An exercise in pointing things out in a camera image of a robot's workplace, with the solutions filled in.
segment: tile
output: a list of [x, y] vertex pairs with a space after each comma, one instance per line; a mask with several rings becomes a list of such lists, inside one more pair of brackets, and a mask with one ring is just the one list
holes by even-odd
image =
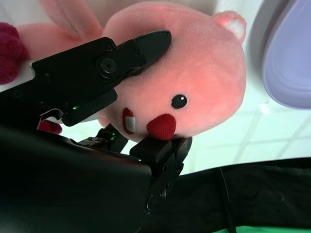
[[121, 153], [122, 154], [130, 154], [131, 148], [134, 147], [135, 145], [137, 145], [137, 142], [133, 142], [133, 141], [129, 140], [128, 143], [126, 144], [126, 146], [121, 151]]
[[298, 137], [308, 137], [311, 136], [311, 122], [304, 128]]
[[239, 146], [201, 149], [195, 156], [195, 172], [233, 163]]
[[291, 138], [309, 115], [301, 110], [263, 114], [250, 141]]
[[88, 137], [95, 137], [98, 131], [102, 128], [97, 120], [79, 123], [72, 127], [68, 127], [64, 124], [61, 124], [61, 126], [63, 128], [61, 135], [72, 138], [77, 142]]
[[190, 163], [191, 163], [192, 157], [187, 156], [184, 160], [184, 169], [181, 171], [180, 175], [186, 175], [190, 173]]
[[242, 142], [253, 116], [233, 116], [224, 123], [200, 134], [200, 148]]
[[311, 139], [301, 139], [292, 142], [281, 156], [281, 159], [311, 157]]
[[247, 145], [239, 163], [274, 160], [286, 143], [284, 141]]

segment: pink plush arm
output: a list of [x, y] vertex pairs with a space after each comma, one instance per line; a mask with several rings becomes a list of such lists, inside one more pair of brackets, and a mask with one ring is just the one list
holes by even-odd
[[103, 28], [84, 0], [40, 0], [48, 17], [83, 41], [101, 37]]

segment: purple plate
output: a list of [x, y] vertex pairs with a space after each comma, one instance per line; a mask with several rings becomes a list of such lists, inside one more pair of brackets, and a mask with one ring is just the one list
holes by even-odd
[[311, 0], [292, 0], [279, 17], [263, 59], [263, 83], [272, 99], [311, 109]]

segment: pink plush toy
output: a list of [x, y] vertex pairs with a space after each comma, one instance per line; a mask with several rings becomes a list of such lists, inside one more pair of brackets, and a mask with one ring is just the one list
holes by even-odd
[[[17, 27], [32, 60], [102, 36], [121, 44], [149, 32], [171, 31], [167, 53], [115, 88], [117, 101], [99, 112], [104, 127], [111, 123], [137, 142], [146, 136], [188, 137], [224, 122], [242, 103], [246, 72], [241, 43], [246, 23], [235, 12], [211, 17], [178, 4], [142, 2], [116, 13], [103, 28], [83, 0], [41, 0], [41, 4], [55, 25]], [[17, 38], [14, 30], [7, 34]], [[25, 58], [19, 47], [3, 55], [3, 46], [1, 42], [0, 59]], [[16, 63], [5, 64], [0, 65], [2, 83], [16, 76]]]

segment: metal bolt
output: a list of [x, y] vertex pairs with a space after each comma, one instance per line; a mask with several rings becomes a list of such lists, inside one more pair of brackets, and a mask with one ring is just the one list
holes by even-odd
[[117, 65], [113, 60], [106, 58], [102, 60], [102, 69], [106, 73], [111, 74], [116, 71]]

